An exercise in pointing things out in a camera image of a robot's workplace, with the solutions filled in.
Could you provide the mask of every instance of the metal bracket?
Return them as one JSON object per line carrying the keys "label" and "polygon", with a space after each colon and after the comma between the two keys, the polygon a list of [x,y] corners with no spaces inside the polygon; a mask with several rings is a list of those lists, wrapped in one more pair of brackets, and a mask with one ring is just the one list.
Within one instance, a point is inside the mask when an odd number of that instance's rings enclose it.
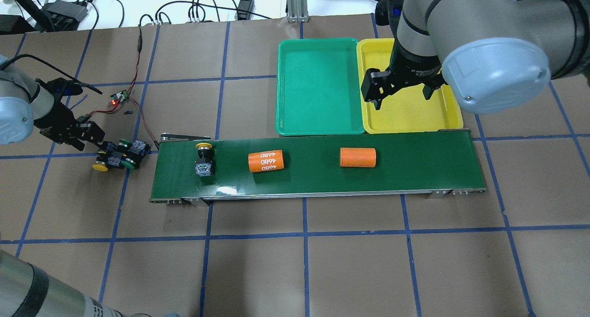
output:
{"label": "metal bracket", "polygon": [[289,23],[309,21],[307,0],[287,0],[287,21]]}
{"label": "metal bracket", "polygon": [[449,193],[451,193],[451,189],[445,189],[445,190],[435,190],[433,191],[430,195],[428,195],[428,197],[426,197],[426,199],[428,200],[437,200],[438,198],[443,198],[446,195],[448,195]]}

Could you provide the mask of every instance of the yellow tray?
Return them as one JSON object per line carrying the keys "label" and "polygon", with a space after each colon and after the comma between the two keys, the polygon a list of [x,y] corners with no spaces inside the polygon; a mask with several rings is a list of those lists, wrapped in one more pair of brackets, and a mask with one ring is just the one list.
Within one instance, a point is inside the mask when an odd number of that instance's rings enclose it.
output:
{"label": "yellow tray", "polygon": [[[356,46],[360,84],[370,68],[385,70],[394,46],[393,38],[362,40]],[[362,100],[363,126],[369,134],[429,132],[463,128],[459,104],[447,85],[424,100],[424,85],[404,88],[383,100],[381,110]]]}

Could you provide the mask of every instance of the green tray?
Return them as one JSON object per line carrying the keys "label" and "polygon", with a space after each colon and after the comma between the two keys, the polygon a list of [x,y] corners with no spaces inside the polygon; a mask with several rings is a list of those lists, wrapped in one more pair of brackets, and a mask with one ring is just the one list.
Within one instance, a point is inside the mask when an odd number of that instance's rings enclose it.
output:
{"label": "green tray", "polygon": [[362,134],[354,38],[278,46],[276,130],[283,136]]}
{"label": "green tray", "polygon": [[[163,142],[151,202],[484,191],[468,130],[205,141],[215,175],[195,174],[196,141]],[[375,168],[342,168],[341,147],[374,147]],[[282,149],[284,170],[251,173],[248,154]]]}

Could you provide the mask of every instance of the blue grid line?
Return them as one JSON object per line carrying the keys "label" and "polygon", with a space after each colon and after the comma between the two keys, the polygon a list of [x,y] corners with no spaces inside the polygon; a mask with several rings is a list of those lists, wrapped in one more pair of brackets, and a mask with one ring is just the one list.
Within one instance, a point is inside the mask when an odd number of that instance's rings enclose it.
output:
{"label": "blue grid line", "polygon": [[412,249],[412,238],[411,238],[411,230],[409,228],[409,220],[407,218],[407,206],[405,202],[405,195],[400,195],[400,199],[402,202],[402,214],[404,215],[404,232],[406,235],[406,244],[407,244],[407,258],[409,260],[409,271],[412,278],[412,287],[413,287],[413,299],[416,303],[416,316],[422,317],[422,306],[420,305],[420,294],[418,292],[418,279],[416,277],[416,266],[414,264],[413,259],[413,249]]}
{"label": "blue grid line", "polygon": [[96,153],[56,153],[52,158],[96,157]]}
{"label": "blue grid line", "polygon": [[21,254],[21,249],[23,249],[23,244],[25,241],[25,237],[27,237],[27,231],[29,230],[29,226],[31,225],[31,220],[33,219],[33,213],[35,212],[36,204],[39,199],[39,195],[41,193],[41,188],[43,187],[43,182],[45,180],[45,176],[47,174],[47,169],[49,168],[49,163],[51,161],[51,154],[53,153],[53,149],[55,148],[55,142],[51,143],[51,149],[49,151],[49,156],[45,162],[45,166],[43,167],[43,172],[41,173],[41,178],[39,179],[39,184],[37,185],[37,189],[35,191],[35,197],[33,198],[33,202],[31,204],[31,209],[29,210],[29,215],[27,216],[27,221],[25,221],[25,227],[23,228],[23,234],[21,235],[21,240],[19,240],[17,252],[14,254],[15,257],[19,257]]}
{"label": "blue grid line", "polygon": [[506,234],[508,235],[508,242],[510,243],[510,250],[512,250],[512,256],[514,257],[514,265],[516,266],[516,273],[518,274],[518,278],[520,281],[520,287],[522,288],[522,293],[525,298],[526,308],[529,311],[529,315],[531,317],[536,317],[533,306],[531,304],[531,298],[529,297],[529,290],[526,287],[525,277],[522,273],[522,267],[520,266],[520,259],[518,257],[518,252],[516,251],[516,244],[514,243],[514,238],[512,237],[512,231],[510,230],[510,222],[508,221],[508,216],[506,215],[506,208],[504,206],[504,200],[502,198],[502,194],[500,193],[500,185],[498,184],[498,178],[496,177],[496,171],[494,169],[494,164],[491,161],[491,154],[490,150],[487,145],[487,139],[483,132],[483,126],[481,126],[481,120],[479,115],[475,115],[476,122],[478,123],[478,130],[481,136],[481,142],[483,144],[485,150],[485,157],[487,158],[487,163],[490,168],[491,178],[494,182],[494,187],[496,189],[496,196],[498,198],[498,202],[500,204],[500,212],[502,214],[504,220],[504,227],[506,227]]}
{"label": "blue grid line", "polygon": [[310,317],[310,304],[309,304],[309,249],[307,235],[307,198],[301,199],[303,204],[303,291],[305,294],[305,317]]}
{"label": "blue grid line", "polygon": [[78,68],[76,68],[76,78],[78,78],[78,74],[80,74],[80,69],[82,69],[82,63],[84,62],[84,57],[86,57],[86,51],[88,50],[88,44],[90,44],[90,38],[92,37],[92,29],[88,31],[88,36],[86,37],[86,44],[84,45],[84,50],[82,50],[82,59],[78,63]]}
{"label": "blue grid line", "polygon": [[375,32],[375,38],[379,38],[379,33],[377,32],[377,21],[375,21],[375,13],[371,13],[371,21],[373,22],[373,32]]}
{"label": "blue grid line", "polygon": [[18,45],[17,48],[17,52],[14,54],[14,56],[16,57],[19,53],[21,53],[21,48],[23,48],[23,44],[25,42],[25,38],[27,37],[27,34],[23,34],[23,37],[21,38],[21,42]]}
{"label": "blue grid line", "polygon": [[[130,82],[112,82],[112,83],[96,83],[96,84],[92,84],[95,87],[116,87],[116,86],[129,86],[131,84]],[[145,81],[141,81],[141,82],[135,82],[135,84],[145,84]]]}
{"label": "blue grid line", "polygon": [[[88,43],[90,40],[90,35],[91,35],[91,33],[89,32],[88,36],[86,38],[86,44],[84,45],[84,50],[82,51],[82,55],[80,56],[80,61],[78,62],[78,67],[80,67],[82,65],[82,62],[84,61],[84,57],[85,57],[86,50],[88,48]],[[21,44],[19,45],[19,49],[17,50],[17,52],[20,52],[21,47],[23,46],[24,40],[25,40],[25,36],[23,35],[23,39],[21,40]],[[69,102],[70,102],[70,97],[68,96],[67,101],[65,102],[65,105],[67,106]],[[39,184],[37,185],[37,189],[35,191],[35,197],[33,198],[33,202],[31,204],[31,208],[30,208],[29,214],[27,216],[27,221],[25,221],[25,227],[23,228],[21,240],[18,243],[17,252],[15,254],[15,257],[17,257],[17,258],[20,256],[21,250],[23,249],[23,244],[24,244],[25,238],[27,237],[27,232],[29,230],[29,226],[31,225],[33,214],[36,209],[36,204],[37,204],[37,201],[39,200],[39,195],[40,195],[41,189],[43,187],[43,182],[45,181],[45,176],[47,174],[47,170],[49,168],[49,163],[51,162],[51,155],[53,154],[54,149],[55,149],[55,142],[51,143],[51,149],[49,151],[49,154],[47,155],[47,160],[45,162],[45,166],[43,167],[43,172],[41,173],[41,178],[39,180]]]}
{"label": "blue grid line", "polygon": [[236,76],[236,77],[224,77],[228,80],[256,80],[259,78],[277,78],[276,75],[255,75],[255,76]]}
{"label": "blue grid line", "polygon": [[[143,108],[143,102],[145,101],[146,91],[148,89],[148,84],[149,84],[149,77],[150,77],[150,74],[152,73],[153,58],[154,58],[154,55],[156,54],[156,46],[158,44],[158,36],[159,35],[160,35],[160,26],[157,26],[156,27],[156,36],[154,38],[153,46],[152,46],[152,53],[150,55],[149,65],[147,67],[145,86],[143,88],[141,100],[139,102],[139,109]],[[137,114],[137,118],[135,120],[135,130],[133,132],[133,139],[137,138],[137,133],[139,131],[139,122],[140,122],[140,116],[139,116],[139,114]],[[102,300],[105,296],[107,279],[109,277],[110,263],[112,260],[112,252],[114,250],[114,244],[115,244],[116,238],[117,238],[118,224],[121,219],[121,207],[124,203],[125,193],[127,191],[127,183],[129,182],[129,174],[130,174],[130,170],[127,170],[125,172],[125,179],[123,182],[123,186],[121,187],[121,195],[120,195],[119,202],[118,202],[117,214],[115,216],[114,225],[112,227],[112,234],[110,237],[109,252],[107,254],[107,260],[105,262],[105,271],[103,272],[103,279],[100,284],[100,292],[99,292],[99,301],[100,302],[102,302]]]}
{"label": "blue grid line", "polygon": [[203,317],[205,310],[205,283],[207,281],[207,270],[209,266],[209,244],[211,244],[211,223],[213,221],[213,203],[209,204],[207,212],[207,229],[205,232],[205,251],[203,252],[203,269],[201,271],[201,295],[199,298],[199,317]]}
{"label": "blue grid line", "polygon": [[506,227],[466,227],[464,229],[412,229],[412,234],[485,233],[502,232]]}
{"label": "blue grid line", "polygon": [[225,27],[225,42],[223,46],[223,61],[221,62],[221,81],[219,83],[219,102],[217,104],[217,124],[215,125],[215,139],[219,139],[219,128],[221,127],[221,107],[223,107],[223,88],[225,84],[225,66],[227,64],[227,46],[230,41],[230,22]]}
{"label": "blue grid line", "polygon": [[2,159],[32,159],[32,158],[47,158],[49,155],[22,155],[22,156],[0,156]]}
{"label": "blue grid line", "polygon": [[565,139],[571,138],[571,135],[533,135],[533,136],[502,136],[497,138],[488,138],[487,141],[518,141],[526,139]]}
{"label": "blue grid line", "polygon": [[[429,234],[453,234],[453,233],[488,233],[502,231],[551,231],[567,229],[590,229],[590,224],[571,225],[529,225],[514,227],[466,227],[463,229],[410,229],[412,235]],[[115,242],[159,242],[159,241],[204,241],[210,240],[256,240],[274,239],[284,237],[326,237],[326,236],[363,236],[363,235],[405,235],[405,229],[388,229],[381,231],[318,231],[318,232],[287,232],[267,233],[254,235],[181,235],[181,236],[156,236],[156,237],[117,237]],[[38,243],[100,243],[110,242],[109,237],[103,238],[82,238],[82,239],[25,239],[23,244]],[[0,240],[0,244],[18,244],[21,240]]]}
{"label": "blue grid line", "polygon": [[202,241],[205,235],[183,235],[183,236],[154,236],[154,237],[118,237],[116,242],[161,242],[161,241]]}
{"label": "blue grid line", "polygon": [[177,80],[150,81],[149,84],[165,84],[165,83],[180,83],[180,82],[207,82],[207,81],[221,81],[221,78],[220,77],[180,78]]}
{"label": "blue grid line", "polygon": [[586,161],[586,156],[584,155],[584,151],[582,150],[582,146],[580,145],[580,142],[578,141],[578,138],[576,137],[576,134],[573,131],[573,126],[572,126],[571,122],[569,122],[569,119],[567,118],[567,114],[565,113],[565,109],[563,109],[563,105],[562,105],[561,101],[559,100],[559,95],[557,94],[552,82],[549,82],[549,87],[551,88],[551,92],[554,94],[555,101],[559,107],[559,111],[561,111],[561,114],[563,115],[563,120],[565,120],[565,124],[567,125],[567,129],[569,130],[569,133],[571,134],[571,138],[573,138],[573,143],[575,143],[576,148],[578,149],[578,153],[580,154],[580,158],[582,158],[582,163],[584,164],[584,167],[586,168],[586,174],[588,174],[588,177],[590,178],[590,166],[588,166],[588,161]]}

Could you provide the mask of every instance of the robotic arm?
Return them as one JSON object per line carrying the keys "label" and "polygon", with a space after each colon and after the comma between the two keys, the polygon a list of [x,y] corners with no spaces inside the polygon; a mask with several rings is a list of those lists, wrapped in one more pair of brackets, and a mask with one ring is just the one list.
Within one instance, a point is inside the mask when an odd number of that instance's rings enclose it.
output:
{"label": "robotic arm", "polygon": [[376,109],[402,88],[423,83],[428,100],[448,83],[465,111],[495,113],[551,79],[590,78],[590,0],[402,1],[401,11],[396,0],[376,9],[396,37],[389,67],[363,79],[363,98]]}
{"label": "robotic arm", "polygon": [[42,135],[56,143],[82,151],[83,141],[88,141],[105,149],[105,132],[89,121],[88,116],[75,119],[72,111],[61,103],[64,96],[82,93],[82,87],[101,91],[75,78],[69,81],[57,78],[47,83],[32,80],[13,65],[15,60],[0,56],[0,144],[24,140],[36,126]]}
{"label": "robotic arm", "polygon": [[[34,58],[71,78],[57,78],[50,82],[32,80],[27,74],[13,65],[23,57]],[[105,131],[91,121],[92,113],[74,118],[61,99],[82,93],[82,87],[99,94],[100,90],[78,81],[76,78],[53,67],[42,59],[22,54],[13,59],[0,55],[0,145],[20,142],[32,132],[33,126],[40,133],[57,144],[65,143],[84,150],[84,141],[96,145],[95,170],[106,172],[109,168],[129,168],[136,170],[151,146],[135,139],[133,142],[120,139],[118,144],[105,141]],[[112,95],[115,109],[129,99],[126,91]]]}

